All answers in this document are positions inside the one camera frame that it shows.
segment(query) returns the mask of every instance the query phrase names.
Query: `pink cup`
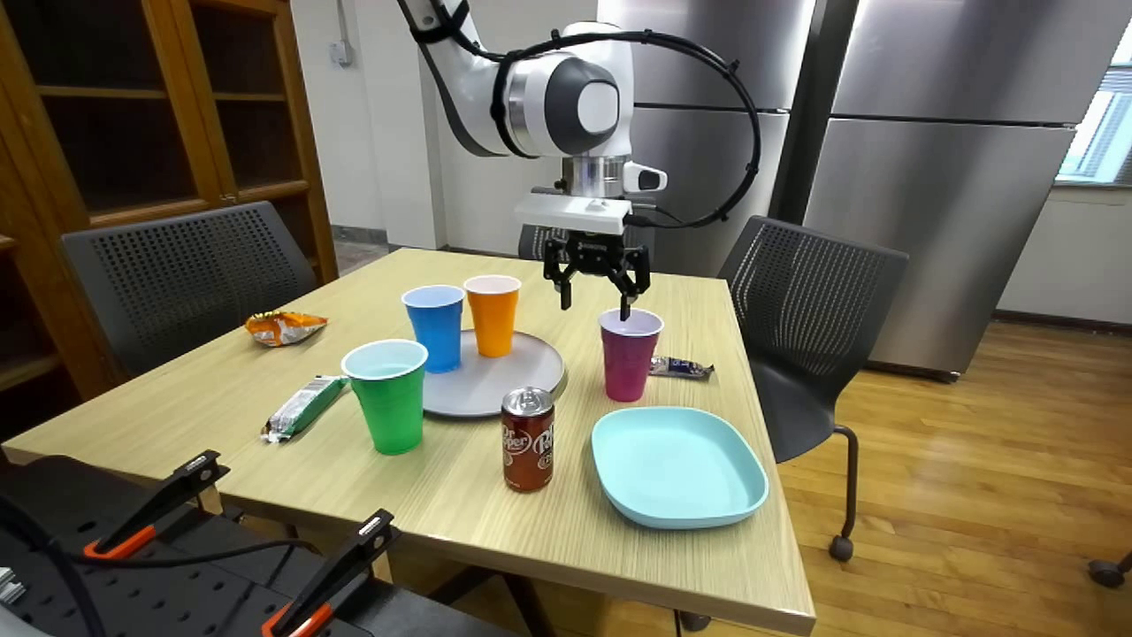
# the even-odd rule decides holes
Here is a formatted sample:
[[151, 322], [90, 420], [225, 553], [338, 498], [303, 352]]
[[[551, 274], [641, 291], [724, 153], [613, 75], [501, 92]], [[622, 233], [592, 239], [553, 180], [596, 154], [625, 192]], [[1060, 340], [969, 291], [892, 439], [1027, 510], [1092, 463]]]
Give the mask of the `pink cup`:
[[628, 321], [621, 321], [620, 313], [621, 310], [615, 308], [598, 317], [606, 352], [606, 396], [633, 403], [644, 396], [652, 352], [664, 322], [660, 316], [644, 309], [629, 311]]

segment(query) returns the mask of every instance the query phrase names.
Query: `wooden floor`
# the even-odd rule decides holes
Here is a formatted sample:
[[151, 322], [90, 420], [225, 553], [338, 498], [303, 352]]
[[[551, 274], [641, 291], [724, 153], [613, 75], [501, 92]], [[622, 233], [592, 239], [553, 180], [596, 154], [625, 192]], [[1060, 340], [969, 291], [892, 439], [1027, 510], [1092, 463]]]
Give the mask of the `wooden floor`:
[[[779, 466], [815, 636], [1132, 636], [1132, 584], [1084, 571], [1132, 550], [1132, 339], [992, 325], [957, 385], [863, 373], [838, 420], [860, 439], [852, 561], [825, 552], [844, 441]], [[420, 591], [456, 568], [410, 544], [393, 554], [397, 583]], [[565, 637], [676, 635], [669, 610], [537, 584]], [[458, 608], [522, 630], [499, 582]]]

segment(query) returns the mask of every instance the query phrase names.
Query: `blue cup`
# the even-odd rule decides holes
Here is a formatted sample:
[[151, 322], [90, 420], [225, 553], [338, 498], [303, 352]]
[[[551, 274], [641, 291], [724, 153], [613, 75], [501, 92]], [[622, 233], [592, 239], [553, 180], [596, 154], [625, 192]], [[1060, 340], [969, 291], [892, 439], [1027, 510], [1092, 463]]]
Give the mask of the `blue cup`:
[[460, 315], [464, 290], [455, 285], [424, 285], [401, 295], [417, 343], [428, 350], [424, 371], [443, 375], [460, 368]]

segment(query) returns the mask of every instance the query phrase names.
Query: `orange clamp handle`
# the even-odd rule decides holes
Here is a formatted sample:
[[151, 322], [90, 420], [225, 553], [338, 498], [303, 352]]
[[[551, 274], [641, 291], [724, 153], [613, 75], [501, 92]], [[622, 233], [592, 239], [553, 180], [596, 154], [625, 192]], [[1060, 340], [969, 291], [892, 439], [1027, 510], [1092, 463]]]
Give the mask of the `orange clamp handle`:
[[[275, 623], [283, 618], [283, 613], [285, 613], [290, 608], [291, 604], [283, 606], [278, 610], [278, 612], [273, 614], [271, 619], [264, 622], [264, 627], [260, 630], [263, 637], [277, 637], [274, 632], [272, 632], [272, 628], [275, 627]], [[333, 614], [334, 611], [331, 609], [331, 604], [323, 604], [321, 606], [318, 606], [318, 610], [315, 611], [314, 614], [307, 619], [307, 621], [299, 625], [299, 628], [295, 628], [294, 632], [282, 637], [315, 637], [315, 634], [317, 634], [323, 626], [326, 626], [326, 622], [331, 621], [331, 617]]]
[[98, 540], [95, 540], [83, 548], [83, 554], [87, 558], [94, 558], [96, 560], [125, 560], [134, 553], [137, 553], [143, 546], [152, 542], [154, 537], [157, 537], [157, 530], [153, 525], [149, 525], [129, 536], [125, 542], [105, 553], [100, 553], [95, 550], [95, 546], [97, 546], [100, 542]]

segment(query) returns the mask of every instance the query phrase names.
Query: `can lid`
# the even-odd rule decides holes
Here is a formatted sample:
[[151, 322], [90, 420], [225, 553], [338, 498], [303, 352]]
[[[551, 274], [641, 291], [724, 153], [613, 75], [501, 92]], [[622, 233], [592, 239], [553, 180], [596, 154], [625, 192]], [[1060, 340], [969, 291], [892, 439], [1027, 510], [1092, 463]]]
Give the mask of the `can lid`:
[[537, 387], [522, 387], [503, 397], [503, 411], [513, 416], [541, 416], [554, 406], [550, 393]]

